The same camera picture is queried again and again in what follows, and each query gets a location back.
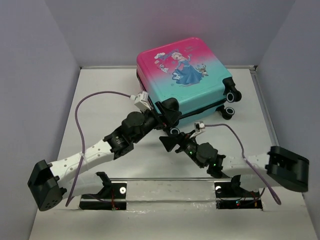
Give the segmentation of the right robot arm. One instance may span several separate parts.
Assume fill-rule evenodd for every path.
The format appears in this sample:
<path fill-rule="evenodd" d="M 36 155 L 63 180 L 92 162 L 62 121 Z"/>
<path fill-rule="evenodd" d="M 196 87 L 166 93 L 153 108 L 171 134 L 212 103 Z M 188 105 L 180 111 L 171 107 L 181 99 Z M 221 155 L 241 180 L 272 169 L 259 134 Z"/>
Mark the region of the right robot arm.
<path fill-rule="evenodd" d="M 271 146 L 267 153 L 243 158 L 220 154 L 208 142 L 198 144 L 193 132 L 159 140 L 167 152 L 185 153 L 214 179 L 232 179 L 230 190 L 235 196 L 277 186 L 298 193 L 309 190 L 309 160 L 283 147 Z"/>

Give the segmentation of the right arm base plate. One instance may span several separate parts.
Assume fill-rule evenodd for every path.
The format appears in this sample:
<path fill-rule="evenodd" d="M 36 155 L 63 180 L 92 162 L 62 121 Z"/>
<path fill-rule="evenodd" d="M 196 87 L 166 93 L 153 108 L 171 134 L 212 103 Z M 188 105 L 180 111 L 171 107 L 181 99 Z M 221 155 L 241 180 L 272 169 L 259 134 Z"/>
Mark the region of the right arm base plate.
<path fill-rule="evenodd" d="M 261 197 L 264 189 L 248 191 L 240 186 L 240 176 L 214 183 L 215 204 L 218 210 L 263 209 Z"/>

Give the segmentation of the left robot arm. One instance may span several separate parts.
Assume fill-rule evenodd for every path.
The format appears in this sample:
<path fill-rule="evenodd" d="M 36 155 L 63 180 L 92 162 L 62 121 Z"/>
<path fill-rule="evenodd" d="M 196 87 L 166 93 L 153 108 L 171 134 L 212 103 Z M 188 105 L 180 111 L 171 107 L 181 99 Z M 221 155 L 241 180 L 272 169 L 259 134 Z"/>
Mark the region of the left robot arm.
<path fill-rule="evenodd" d="M 95 166 L 116 160 L 133 150 L 152 130 L 163 130 L 176 126 L 181 112 L 178 100 L 171 97 L 155 104 L 143 112 L 133 111 L 112 133 L 105 136 L 84 152 L 65 159 L 47 163 L 37 162 L 27 186 L 40 211 L 48 211 L 69 196 L 97 194 L 104 198 L 110 194 L 111 182 L 104 172 L 96 172 L 92 177 L 80 175 Z"/>

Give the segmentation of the pink and teal suitcase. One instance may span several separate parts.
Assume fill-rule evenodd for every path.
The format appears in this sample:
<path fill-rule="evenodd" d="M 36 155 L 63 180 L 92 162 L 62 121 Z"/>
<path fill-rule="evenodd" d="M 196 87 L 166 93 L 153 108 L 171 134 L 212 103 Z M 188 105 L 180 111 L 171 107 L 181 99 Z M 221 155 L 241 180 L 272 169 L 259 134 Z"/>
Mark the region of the pink and teal suitcase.
<path fill-rule="evenodd" d="M 235 110 L 225 103 L 242 99 L 232 74 L 197 37 L 139 53 L 136 75 L 153 107 L 170 98 L 177 100 L 181 117 L 175 126 L 165 130 L 167 134 L 177 134 L 182 126 L 215 112 L 230 120 Z"/>

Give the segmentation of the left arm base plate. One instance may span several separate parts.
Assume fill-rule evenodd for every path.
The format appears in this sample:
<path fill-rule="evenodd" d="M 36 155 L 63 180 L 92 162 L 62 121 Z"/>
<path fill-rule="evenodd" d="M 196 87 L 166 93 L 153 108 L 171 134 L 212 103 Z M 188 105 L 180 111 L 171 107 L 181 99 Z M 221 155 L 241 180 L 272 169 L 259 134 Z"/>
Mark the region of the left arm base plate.
<path fill-rule="evenodd" d="M 97 172 L 103 187 L 98 193 L 84 194 L 79 201 L 81 210 L 124 211 L 127 209 L 127 182 L 111 181 L 105 172 Z"/>

